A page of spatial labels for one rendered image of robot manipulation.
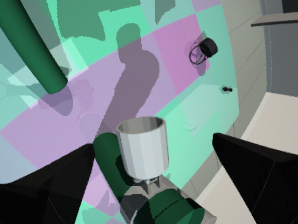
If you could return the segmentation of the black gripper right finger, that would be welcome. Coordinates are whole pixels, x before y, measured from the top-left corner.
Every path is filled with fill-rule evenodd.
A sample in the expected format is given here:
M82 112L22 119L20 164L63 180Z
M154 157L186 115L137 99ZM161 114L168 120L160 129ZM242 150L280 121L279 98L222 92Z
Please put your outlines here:
M298 155L213 133L212 145L255 224L298 220Z

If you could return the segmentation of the grey cup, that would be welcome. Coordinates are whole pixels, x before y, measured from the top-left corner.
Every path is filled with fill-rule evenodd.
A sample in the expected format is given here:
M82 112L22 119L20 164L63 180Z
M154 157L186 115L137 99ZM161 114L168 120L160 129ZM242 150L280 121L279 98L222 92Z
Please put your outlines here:
M168 136L165 120L161 117L136 117L116 127L118 145L126 173L134 184L126 190L120 202L120 213L126 224L150 197L165 189L176 189L168 177L162 175L169 168Z

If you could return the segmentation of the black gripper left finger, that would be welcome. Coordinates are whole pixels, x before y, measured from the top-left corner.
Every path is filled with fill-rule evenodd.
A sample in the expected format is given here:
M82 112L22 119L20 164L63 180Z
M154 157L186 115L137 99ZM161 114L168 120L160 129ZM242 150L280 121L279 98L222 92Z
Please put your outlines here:
M76 224L94 164L92 143L0 184L0 224Z

